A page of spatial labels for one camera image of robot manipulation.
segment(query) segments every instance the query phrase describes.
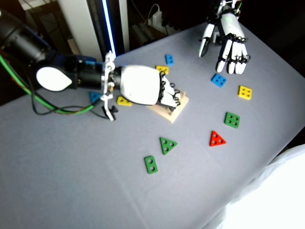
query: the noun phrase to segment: green block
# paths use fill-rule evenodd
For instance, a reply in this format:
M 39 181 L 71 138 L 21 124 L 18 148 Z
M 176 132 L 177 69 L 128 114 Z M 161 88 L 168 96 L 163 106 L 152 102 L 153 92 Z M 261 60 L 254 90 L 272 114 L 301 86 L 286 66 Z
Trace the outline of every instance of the green block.
M 164 155 L 167 155 L 168 152 L 170 152 L 178 143 L 166 139 L 164 137 L 160 137 L 161 140 L 161 146 L 162 146 L 162 151 Z
M 156 165 L 156 162 L 155 162 L 153 156 L 146 157 L 145 163 L 146 163 L 147 172 L 149 174 L 158 172 L 158 167 Z
M 233 127 L 233 128 L 238 128 L 239 121 L 240 121 L 240 117 L 238 115 L 227 112 L 227 114 L 225 116 L 224 123 Z

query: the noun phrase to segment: glowing blue light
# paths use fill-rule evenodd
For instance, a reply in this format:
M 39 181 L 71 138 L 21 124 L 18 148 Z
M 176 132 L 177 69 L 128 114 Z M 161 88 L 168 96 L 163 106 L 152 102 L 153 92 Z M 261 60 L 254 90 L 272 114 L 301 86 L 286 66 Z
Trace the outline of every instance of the glowing blue light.
M 106 18 L 106 24 L 107 24 L 108 34 L 109 34 L 111 50 L 112 50 L 112 53 L 116 56 L 115 49 L 114 49 L 114 43 L 113 43 L 113 37 L 112 37 L 112 31 L 111 31 L 111 26 L 110 26 L 107 3 L 106 3 L 106 0 L 102 0 L 102 2 L 103 2 L 103 8 L 104 8 L 104 13 L 105 13 L 105 18 Z

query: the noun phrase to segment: robotic arm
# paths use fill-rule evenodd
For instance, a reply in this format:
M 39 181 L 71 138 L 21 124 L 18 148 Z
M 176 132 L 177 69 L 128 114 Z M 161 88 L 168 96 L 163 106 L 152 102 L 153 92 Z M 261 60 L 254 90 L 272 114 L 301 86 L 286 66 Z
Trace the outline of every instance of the robotic arm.
M 106 54 L 104 63 L 81 55 L 63 55 L 3 10 L 0 10 L 0 28 L 0 49 L 33 68 L 43 88 L 53 92 L 78 87 L 102 90 L 103 111 L 111 121 L 115 116 L 108 102 L 115 89 L 138 104 L 160 104 L 172 111 L 180 104 L 180 91 L 156 69 L 141 65 L 116 67 L 111 51 Z
M 225 62 L 228 62 L 228 73 L 242 74 L 246 64 L 250 60 L 245 42 L 247 38 L 238 22 L 241 0 L 221 0 L 218 1 L 214 8 L 214 15 L 208 17 L 208 25 L 203 33 L 201 46 L 199 49 L 199 57 L 203 57 L 208 50 L 208 45 L 211 40 L 215 26 L 219 28 L 219 32 L 223 37 L 223 47 L 220 51 L 218 63 L 216 66 L 217 72 L 221 72 Z

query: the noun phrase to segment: wooden board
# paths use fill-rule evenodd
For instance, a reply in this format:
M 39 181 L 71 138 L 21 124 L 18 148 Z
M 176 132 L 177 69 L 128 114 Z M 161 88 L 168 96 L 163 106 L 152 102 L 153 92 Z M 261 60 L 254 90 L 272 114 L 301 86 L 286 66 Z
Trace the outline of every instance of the wooden board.
M 186 92 L 183 92 L 181 99 L 180 99 L 181 104 L 179 106 L 177 106 L 177 108 L 173 112 L 171 112 L 169 108 L 165 108 L 164 106 L 160 106 L 160 105 L 153 105 L 153 106 L 146 106 L 146 107 L 149 108 L 150 110 L 155 111 L 156 113 L 158 113 L 159 115 L 161 115 L 162 117 L 166 118 L 168 121 L 173 123 L 177 119 L 179 114 L 182 112 L 184 107 L 187 105 L 188 102 L 189 102 L 189 98 L 186 97 Z

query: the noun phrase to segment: yellow block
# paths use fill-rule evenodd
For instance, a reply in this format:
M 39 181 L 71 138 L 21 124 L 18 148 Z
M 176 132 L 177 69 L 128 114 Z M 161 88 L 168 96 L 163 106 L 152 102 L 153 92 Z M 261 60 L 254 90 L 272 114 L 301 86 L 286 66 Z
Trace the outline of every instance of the yellow block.
M 170 73 L 170 68 L 169 68 L 169 67 L 166 67 L 166 66 L 157 65 L 157 66 L 156 66 L 156 69 L 157 69 L 159 72 L 165 72 L 166 75 L 168 75 L 168 74 Z
M 120 106 L 132 106 L 132 102 L 128 101 L 123 96 L 118 96 L 118 100 L 116 102 Z
M 252 98 L 252 89 L 249 88 L 249 87 L 245 87 L 245 86 L 240 85 L 238 96 L 243 98 L 243 99 L 250 100 Z

